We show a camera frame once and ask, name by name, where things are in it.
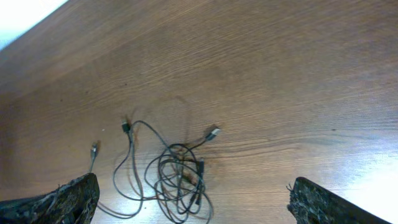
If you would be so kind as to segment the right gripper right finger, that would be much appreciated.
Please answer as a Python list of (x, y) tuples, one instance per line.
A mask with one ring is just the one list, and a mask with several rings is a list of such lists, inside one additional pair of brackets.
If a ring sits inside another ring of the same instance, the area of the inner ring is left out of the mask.
[(297, 224), (390, 224), (305, 177), (286, 188)]

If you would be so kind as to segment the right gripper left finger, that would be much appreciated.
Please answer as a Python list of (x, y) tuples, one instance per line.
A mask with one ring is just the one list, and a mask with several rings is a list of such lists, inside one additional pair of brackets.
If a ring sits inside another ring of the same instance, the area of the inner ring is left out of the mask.
[(97, 176), (87, 173), (52, 192), (1, 202), (1, 223), (90, 223), (100, 198)]

